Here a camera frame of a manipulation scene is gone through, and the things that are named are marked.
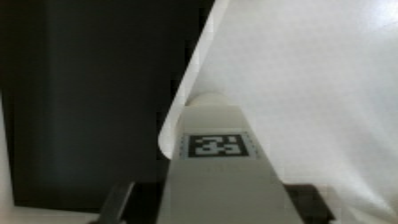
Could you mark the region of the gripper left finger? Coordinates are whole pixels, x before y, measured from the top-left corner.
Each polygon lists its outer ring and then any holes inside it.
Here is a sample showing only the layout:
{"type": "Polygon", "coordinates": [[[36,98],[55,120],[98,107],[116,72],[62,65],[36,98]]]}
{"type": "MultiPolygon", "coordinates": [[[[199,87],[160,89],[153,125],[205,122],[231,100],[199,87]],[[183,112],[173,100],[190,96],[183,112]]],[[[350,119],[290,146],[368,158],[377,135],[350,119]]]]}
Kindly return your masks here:
{"type": "Polygon", "coordinates": [[[119,183],[103,203],[96,224],[121,224],[135,183],[119,183]]]}

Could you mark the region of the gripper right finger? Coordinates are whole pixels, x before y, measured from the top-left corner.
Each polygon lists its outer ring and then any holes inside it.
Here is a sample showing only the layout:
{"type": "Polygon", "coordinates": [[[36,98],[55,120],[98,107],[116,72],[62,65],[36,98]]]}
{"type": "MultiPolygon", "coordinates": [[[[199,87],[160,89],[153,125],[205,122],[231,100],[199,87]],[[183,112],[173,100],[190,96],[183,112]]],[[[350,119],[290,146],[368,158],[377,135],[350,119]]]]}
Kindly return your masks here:
{"type": "Polygon", "coordinates": [[[311,184],[286,184],[285,189],[304,224],[331,224],[336,217],[316,187],[311,184]]]}

